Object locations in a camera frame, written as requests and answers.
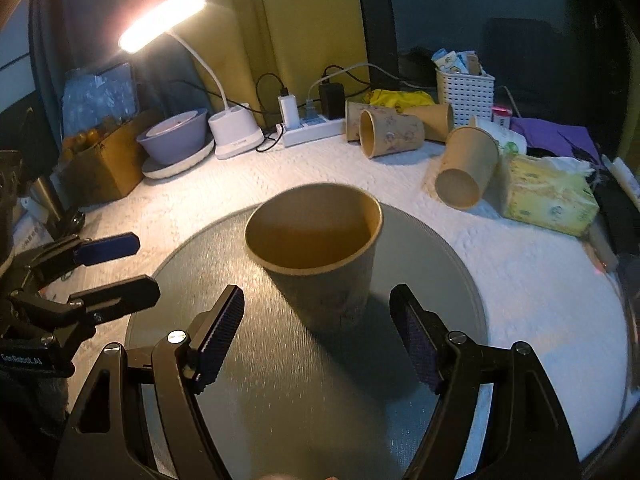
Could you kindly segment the patterned cup back lying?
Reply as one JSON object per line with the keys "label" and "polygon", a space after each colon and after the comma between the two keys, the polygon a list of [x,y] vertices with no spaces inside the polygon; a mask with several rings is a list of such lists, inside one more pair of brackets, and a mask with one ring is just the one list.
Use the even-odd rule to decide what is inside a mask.
{"label": "patterned cup back lying", "polygon": [[352,101],[345,102],[345,138],[347,142],[359,140],[360,115],[364,110],[378,110],[378,106]]}

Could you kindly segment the white power strip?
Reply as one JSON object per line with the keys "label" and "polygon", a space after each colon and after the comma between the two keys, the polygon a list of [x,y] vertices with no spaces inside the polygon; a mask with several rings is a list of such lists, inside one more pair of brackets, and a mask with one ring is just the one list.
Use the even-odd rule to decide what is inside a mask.
{"label": "white power strip", "polygon": [[318,115],[309,120],[300,121],[300,126],[293,130],[285,130],[281,142],[286,148],[332,138],[332,136],[341,136],[345,132],[345,119],[328,119],[322,115]]}

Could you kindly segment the white tube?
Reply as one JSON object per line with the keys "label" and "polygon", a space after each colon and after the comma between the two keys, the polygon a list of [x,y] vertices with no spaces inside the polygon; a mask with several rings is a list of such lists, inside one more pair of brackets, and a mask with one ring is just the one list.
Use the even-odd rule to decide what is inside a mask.
{"label": "white tube", "polygon": [[615,157],[611,160],[603,155],[602,160],[605,168],[610,174],[612,174],[614,179],[631,200],[631,203],[633,203],[637,209],[640,209],[640,185],[631,170],[619,157]]}

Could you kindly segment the purple cloth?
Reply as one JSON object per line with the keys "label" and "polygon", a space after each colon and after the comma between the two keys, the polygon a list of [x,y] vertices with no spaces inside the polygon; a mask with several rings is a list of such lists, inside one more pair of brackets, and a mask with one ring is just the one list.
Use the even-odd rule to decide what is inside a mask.
{"label": "purple cloth", "polygon": [[511,119],[511,129],[524,136],[529,155],[574,157],[596,166],[601,165],[596,144],[585,127],[514,117]]}

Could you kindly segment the white tablecloth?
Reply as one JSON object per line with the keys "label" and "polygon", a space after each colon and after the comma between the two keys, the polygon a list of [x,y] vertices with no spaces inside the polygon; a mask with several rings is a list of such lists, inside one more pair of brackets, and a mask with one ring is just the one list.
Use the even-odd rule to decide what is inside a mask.
{"label": "white tablecloth", "polygon": [[[137,234],[139,251],[127,258],[83,266],[44,290],[63,302],[74,292],[140,274],[154,276],[182,244],[213,223],[248,210],[290,188],[338,183],[361,188],[382,205],[410,214],[458,255],[480,292],[487,339],[510,348],[530,344],[559,398],[580,461],[581,479],[599,461],[599,448],[617,428],[628,399],[627,326],[620,295],[575,237],[499,216],[489,190],[470,210],[438,199],[434,180],[444,150],[427,143],[416,151],[368,159],[339,138],[294,148],[205,159],[165,181],[145,180],[127,197],[90,211],[85,237]],[[103,347],[126,346],[130,318],[100,326],[77,352],[63,396],[71,408]]]}

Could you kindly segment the white charger plug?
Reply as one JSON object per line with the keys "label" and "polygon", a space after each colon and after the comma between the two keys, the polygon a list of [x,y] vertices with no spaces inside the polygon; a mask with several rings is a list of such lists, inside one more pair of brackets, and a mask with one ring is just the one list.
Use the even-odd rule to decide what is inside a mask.
{"label": "white charger plug", "polygon": [[286,130],[295,130],[300,127],[300,117],[296,97],[291,93],[278,96],[282,122]]}

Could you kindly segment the cardboard box with fruit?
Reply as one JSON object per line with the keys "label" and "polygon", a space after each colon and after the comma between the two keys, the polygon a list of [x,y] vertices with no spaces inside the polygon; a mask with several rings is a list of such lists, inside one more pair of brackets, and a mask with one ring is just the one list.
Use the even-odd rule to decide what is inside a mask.
{"label": "cardboard box with fruit", "polygon": [[99,205],[131,193],[142,181],[142,165],[149,158],[137,137],[162,119],[158,110],[145,110],[75,155],[58,174],[70,202],[76,206]]}

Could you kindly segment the white green printed cup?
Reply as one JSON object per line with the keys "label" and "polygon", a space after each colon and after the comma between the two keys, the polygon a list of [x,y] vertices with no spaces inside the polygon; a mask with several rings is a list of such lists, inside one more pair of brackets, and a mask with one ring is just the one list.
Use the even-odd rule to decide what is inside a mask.
{"label": "white green printed cup", "polygon": [[527,143],[525,136],[509,128],[492,122],[489,119],[472,116],[469,122],[472,127],[477,127],[487,132],[498,144],[500,151],[506,154],[525,155]]}

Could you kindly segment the white plate under bowl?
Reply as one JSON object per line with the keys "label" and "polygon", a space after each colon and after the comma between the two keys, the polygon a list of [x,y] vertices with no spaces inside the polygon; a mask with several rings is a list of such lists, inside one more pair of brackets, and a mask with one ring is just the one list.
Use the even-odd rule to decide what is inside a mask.
{"label": "white plate under bowl", "polygon": [[204,146],[194,154],[186,157],[183,160],[174,162],[171,165],[164,166],[156,160],[149,157],[142,165],[142,174],[152,180],[164,180],[169,179],[179,174],[198,166],[200,162],[206,159],[215,147],[215,141],[211,133],[207,133],[205,136]]}

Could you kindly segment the teal curtain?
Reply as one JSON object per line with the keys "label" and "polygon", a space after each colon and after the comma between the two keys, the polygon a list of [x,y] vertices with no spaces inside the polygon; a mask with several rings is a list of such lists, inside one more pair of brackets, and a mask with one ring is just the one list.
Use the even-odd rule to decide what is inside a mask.
{"label": "teal curtain", "polygon": [[66,79],[127,61],[142,108],[172,116],[212,103],[190,53],[167,35],[134,56],[118,46],[122,32],[156,0],[29,0],[29,47],[36,90],[50,126],[61,122]]}

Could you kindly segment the patterned brown paper cup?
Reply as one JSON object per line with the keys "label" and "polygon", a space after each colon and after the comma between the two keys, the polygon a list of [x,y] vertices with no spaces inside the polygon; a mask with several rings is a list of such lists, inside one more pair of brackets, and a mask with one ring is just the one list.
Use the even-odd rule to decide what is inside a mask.
{"label": "patterned brown paper cup", "polygon": [[355,327],[370,294],[381,203],[361,188],[311,183],[261,204],[244,229],[247,255],[308,330]]}

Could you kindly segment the patterned cup front lying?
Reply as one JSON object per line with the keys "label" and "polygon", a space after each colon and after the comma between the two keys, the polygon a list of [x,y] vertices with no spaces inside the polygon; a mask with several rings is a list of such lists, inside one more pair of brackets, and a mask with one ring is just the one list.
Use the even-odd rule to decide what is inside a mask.
{"label": "patterned cup front lying", "polygon": [[425,141],[424,125],[421,119],[391,108],[364,110],[359,119],[359,139],[368,159],[415,151]]}

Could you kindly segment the black charger adapter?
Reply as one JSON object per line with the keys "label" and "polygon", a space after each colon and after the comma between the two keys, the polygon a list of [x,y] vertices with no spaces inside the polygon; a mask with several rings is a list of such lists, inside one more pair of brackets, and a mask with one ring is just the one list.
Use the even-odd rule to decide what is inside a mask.
{"label": "black charger adapter", "polygon": [[345,89],[339,82],[325,81],[319,84],[321,114],[329,120],[345,117]]}

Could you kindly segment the yellow tissue pack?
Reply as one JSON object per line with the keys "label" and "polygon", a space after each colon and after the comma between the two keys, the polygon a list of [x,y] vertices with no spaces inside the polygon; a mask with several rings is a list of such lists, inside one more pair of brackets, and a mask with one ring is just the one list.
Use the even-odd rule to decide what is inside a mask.
{"label": "yellow tissue pack", "polygon": [[599,212],[586,178],[544,159],[504,156],[498,170],[504,218],[571,236],[588,231]]}

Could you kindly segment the plain brown cup back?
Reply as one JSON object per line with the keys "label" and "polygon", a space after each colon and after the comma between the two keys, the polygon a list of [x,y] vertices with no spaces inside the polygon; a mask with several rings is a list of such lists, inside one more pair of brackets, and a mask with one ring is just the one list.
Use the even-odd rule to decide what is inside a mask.
{"label": "plain brown cup back", "polygon": [[420,119],[427,141],[445,143],[454,130],[454,111],[448,103],[409,107],[404,114]]}

